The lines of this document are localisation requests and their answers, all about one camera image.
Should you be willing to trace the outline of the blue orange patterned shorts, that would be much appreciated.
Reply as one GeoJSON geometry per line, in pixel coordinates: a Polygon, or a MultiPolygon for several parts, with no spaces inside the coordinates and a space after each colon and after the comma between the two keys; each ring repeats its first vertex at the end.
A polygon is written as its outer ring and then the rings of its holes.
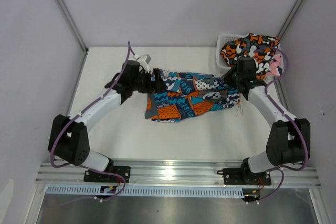
{"type": "Polygon", "coordinates": [[[240,104],[238,90],[214,74],[155,69],[151,80],[166,87],[147,96],[145,118],[154,122],[180,122],[240,104]]]}

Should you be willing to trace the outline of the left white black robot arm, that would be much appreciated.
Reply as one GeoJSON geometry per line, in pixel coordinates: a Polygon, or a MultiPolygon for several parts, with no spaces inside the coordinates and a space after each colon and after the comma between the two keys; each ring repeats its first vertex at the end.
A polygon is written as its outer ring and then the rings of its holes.
{"type": "Polygon", "coordinates": [[[158,68],[150,71],[137,61],[125,62],[121,71],[104,86],[102,94],[85,108],[72,115],[59,114],[54,118],[48,144],[51,165],[57,168],[55,157],[59,157],[67,165],[95,171],[102,182],[110,181],[114,176],[114,169],[109,166],[112,160],[91,149],[89,132],[134,92],[149,94],[165,88],[158,68]]]}

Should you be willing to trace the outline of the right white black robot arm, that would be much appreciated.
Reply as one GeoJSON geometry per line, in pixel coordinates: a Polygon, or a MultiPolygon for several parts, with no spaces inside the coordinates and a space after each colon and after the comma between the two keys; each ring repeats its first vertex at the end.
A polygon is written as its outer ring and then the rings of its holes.
{"type": "Polygon", "coordinates": [[[265,151],[246,159],[240,179],[251,184],[262,172],[281,167],[294,171],[306,168],[310,157],[310,123],[294,116],[268,94],[269,85],[256,77],[254,59],[239,58],[221,78],[253,104],[270,125],[265,151]]]}

